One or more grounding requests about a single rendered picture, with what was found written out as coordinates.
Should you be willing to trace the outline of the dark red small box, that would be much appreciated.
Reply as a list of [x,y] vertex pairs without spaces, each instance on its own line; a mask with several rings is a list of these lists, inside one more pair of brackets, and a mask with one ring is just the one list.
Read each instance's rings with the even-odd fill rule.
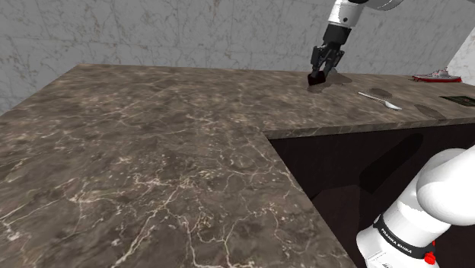
[[310,86],[323,84],[326,81],[326,75],[323,71],[312,72],[308,75],[308,84]]

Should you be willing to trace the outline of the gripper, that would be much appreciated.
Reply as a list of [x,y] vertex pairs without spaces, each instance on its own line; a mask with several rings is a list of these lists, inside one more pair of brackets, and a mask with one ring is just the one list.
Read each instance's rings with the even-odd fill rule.
[[346,43],[352,29],[335,24],[328,24],[323,36],[323,45],[315,46],[311,55],[311,76],[316,76],[324,64],[323,74],[326,78],[332,68],[337,67],[344,52],[341,46]]

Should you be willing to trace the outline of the dark green flat book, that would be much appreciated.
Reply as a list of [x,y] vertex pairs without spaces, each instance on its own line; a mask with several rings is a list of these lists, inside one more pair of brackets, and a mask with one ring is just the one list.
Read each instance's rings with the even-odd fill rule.
[[441,96],[441,98],[455,102],[465,107],[475,107],[475,99],[468,96]]

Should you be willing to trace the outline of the silver spoon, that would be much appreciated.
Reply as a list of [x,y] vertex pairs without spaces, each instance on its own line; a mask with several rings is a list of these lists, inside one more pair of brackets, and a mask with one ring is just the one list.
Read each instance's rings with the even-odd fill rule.
[[402,110],[401,107],[398,107],[392,103],[390,103],[389,101],[387,100],[383,100],[383,99],[380,99],[380,98],[377,98],[377,97],[373,97],[371,95],[368,95],[368,94],[365,94],[365,93],[362,93],[362,92],[358,92],[358,94],[364,96],[364,97],[367,97],[367,98],[370,98],[374,101],[378,101],[378,102],[381,102],[386,108],[389,108],[389,109],[392,109],[392,110]]

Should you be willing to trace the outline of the red and grey toy ship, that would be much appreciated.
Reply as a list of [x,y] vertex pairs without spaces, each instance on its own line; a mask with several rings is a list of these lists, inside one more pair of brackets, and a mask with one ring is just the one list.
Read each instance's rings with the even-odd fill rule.
[[447,69],[439,69],[432,73],[426,75],[413,75],[414,81],[424,81],[424,82],[441,82],[441,83],[451,83],[451,82],[462,82],[460,76],[453,76],[448,73]]

